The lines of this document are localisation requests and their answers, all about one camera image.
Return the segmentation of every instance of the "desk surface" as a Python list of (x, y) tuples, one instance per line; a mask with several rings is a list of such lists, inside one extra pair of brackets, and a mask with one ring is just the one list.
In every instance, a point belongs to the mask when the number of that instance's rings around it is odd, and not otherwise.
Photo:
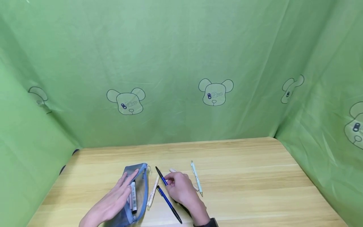
[[(149, 191), (157, 176), (155, 166), (164, 175), (169, 168), (182, 171), (196, 185), (191, 160), (203, 188), (202, 200), (221, 227), (346, 226), (273, 138), (83, 149), (72, 156), (29, 226), (78, 226), (127, 165), (146, 162), (152, 167)], [(189, 216), (175, 207), (183, 226), (193, 226)], [(156, 193), (138, 226), (181, 225)]]

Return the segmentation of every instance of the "blue pen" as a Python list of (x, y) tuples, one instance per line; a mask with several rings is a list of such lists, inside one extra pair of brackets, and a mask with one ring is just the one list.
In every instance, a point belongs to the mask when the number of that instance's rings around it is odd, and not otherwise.
[(182, 224), (182, 220), (180, 219), (178, 213), (176, 212), (176, 210), (174, 209), (174, 207), (171, 205), (170, 201), (168, 200), (168, 198), (165, 196), (165, 194), (163, 193), (163, 191), (161, 190), (161, 188), (159, 186), (156, 186), (157, 190), (159, 191), (160, 195), (162, 197), (164, 197), (166, 203), (169, 205), (171, 211), (173, 211), (174, 215), (176, 216), (176, 218), (178, 219), (178, 221)]
[[(166, 182), (165, 178), (163, 177), (163, 175), (161, 174), (159, 168), (157, 166), (155, 166), (156, 171), (158, 172), (161, 180), (164, 182), (164, 185), (167, 186), (168, 183)], [(188, 209), (186, 207), (184, 207), (182, 204), (180, 204), (180, 206), (183, 208), (183, 210), (185, 210), (185, 212), (187, 212), (187, 214), (189, 214), (190, 217), (192, 217), (192, 215), (190, 214), (190, 212), (188, 211)]]

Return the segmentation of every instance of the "bear nose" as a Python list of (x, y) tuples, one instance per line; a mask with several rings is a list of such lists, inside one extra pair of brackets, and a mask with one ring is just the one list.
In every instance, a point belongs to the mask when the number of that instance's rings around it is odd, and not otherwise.
[(362, 137), (360, 137), (360, 136), (356, 135), (356, 136), (354, 137), (354, 140), (355, 140), (355, 141), (357, 141), (357, 142), (361, 142), (361, 141), (362, 141)]

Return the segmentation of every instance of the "hand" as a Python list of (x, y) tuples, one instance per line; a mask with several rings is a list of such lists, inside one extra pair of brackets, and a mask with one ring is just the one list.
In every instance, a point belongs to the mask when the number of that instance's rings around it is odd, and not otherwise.
[(192, 215), (194, 225), (203, 226), (210, 222), (204, 203), (200, 200), (187, 174), (181, 172), (166, 175), (166, 190), (171, 198), (184, 205)]
[(138, 169), (135, 170), (126, 180), (125, 172), (110, 192), (87, 212), (79, 223), (79, 227), (97, 227), (116, 216), (127, 203), (131, 193), (130, 183), (138, 172)]

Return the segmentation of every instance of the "sleeve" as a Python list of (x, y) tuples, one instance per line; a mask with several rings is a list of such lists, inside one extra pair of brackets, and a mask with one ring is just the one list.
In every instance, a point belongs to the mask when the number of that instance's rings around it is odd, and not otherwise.
[(218, 224), (217, 224), (215, 218), (211, 218), (211, 221), (208, 224), (203, 225), (203, 226), (194, 226), (194, 227), (218, 227)]

